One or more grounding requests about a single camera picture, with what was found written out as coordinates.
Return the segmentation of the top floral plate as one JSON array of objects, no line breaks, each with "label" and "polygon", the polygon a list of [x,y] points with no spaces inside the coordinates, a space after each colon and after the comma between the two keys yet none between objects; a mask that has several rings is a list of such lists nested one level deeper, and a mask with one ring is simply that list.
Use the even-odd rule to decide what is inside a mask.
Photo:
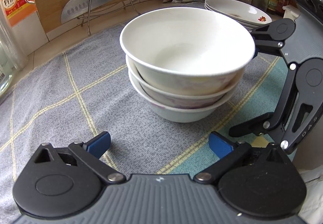
[{"label": "top floral plate", "polygon": [[205,6],[210,10],[250,25],[261,26],[272,22],[267,13],[238,0],[205,0]]}]

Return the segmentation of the grey checked dish mat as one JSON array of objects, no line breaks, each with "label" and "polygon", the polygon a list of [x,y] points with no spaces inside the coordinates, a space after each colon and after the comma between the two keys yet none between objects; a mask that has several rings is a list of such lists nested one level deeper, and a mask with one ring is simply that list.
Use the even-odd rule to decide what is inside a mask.
[{"label": "grey checked dish mat", "polygon": [[211,131],[273,111],[284,85],[284,60],[264,54],[245,69],[232,98],[208,117],[189,124],[155,114],[132,87],[116,25],[34,69],[1,97],[1,223],[19,216],[12,188],[42,143],[66,147],[107,131],[103,155],[125,175],[195,175],[217,161]]}]

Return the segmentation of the plain white bowl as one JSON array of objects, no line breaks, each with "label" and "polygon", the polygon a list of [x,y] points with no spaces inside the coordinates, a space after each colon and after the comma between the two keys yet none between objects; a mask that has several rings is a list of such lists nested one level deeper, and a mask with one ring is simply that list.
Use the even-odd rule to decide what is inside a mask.
[{"label": "plain white bowl", "polygon": [[150,109],[155,112],[158,116],[178,123],[189,123],[199,121],[211,113],[213,113],[218,107],[225,104],[227,101],[231,99],[234,92],[237,89],[237,86],[232,88],[229,92],[227,92],[220,100],[218,100],[215,104],[210,105],[208,107],[197,108],[197,109],[183,109],[183,108],[174,108],[169,107],[167,105],[161,104],[158,101],[151,98],[147,93],[145,93],[144,89],[138,82],[138,80],[128,72],[129,80],[132,87],[136,90],[136,92],[144,99],[144,101],[149,105]]}]

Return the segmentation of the white floral bowl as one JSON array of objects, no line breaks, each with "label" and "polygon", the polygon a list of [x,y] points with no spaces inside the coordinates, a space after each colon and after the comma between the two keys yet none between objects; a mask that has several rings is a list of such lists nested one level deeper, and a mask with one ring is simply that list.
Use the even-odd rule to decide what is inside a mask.
[{"label": "white floral bowl", "polygon": [[167,105],[173,108],[181,108],[181,109],[197,109],[207,107],[209,105],[213,105],[215,102],[219,101],[225,94],[227,94],[230,90],[235,88],[239,81],[242,79],[244,74],[244,69],[239,71],[237,75],[233,78],[233,80],[220,92],[210,94],[210,95],[202,95],[202,96],[187,96],[187,95],[178,95],[173,94],[167,91],[160,90],[155,88],[154,86],[149,85],[147,82],[143,80],[140,73],[132,59],[128,56],[125,57],[126,64],[128,66],[128,70],[130,74],[135,78],[135,80],[140,84],[142,89],[148,96],[153,98],[154,100],[160,102],[161,104]]},{"label": "white floral bowl", "polygon": [[128,22],[119,37],[149,85],[178,95],[221,91],[254,58],[254,39],[241,24],[214,11],[171,7]]}]

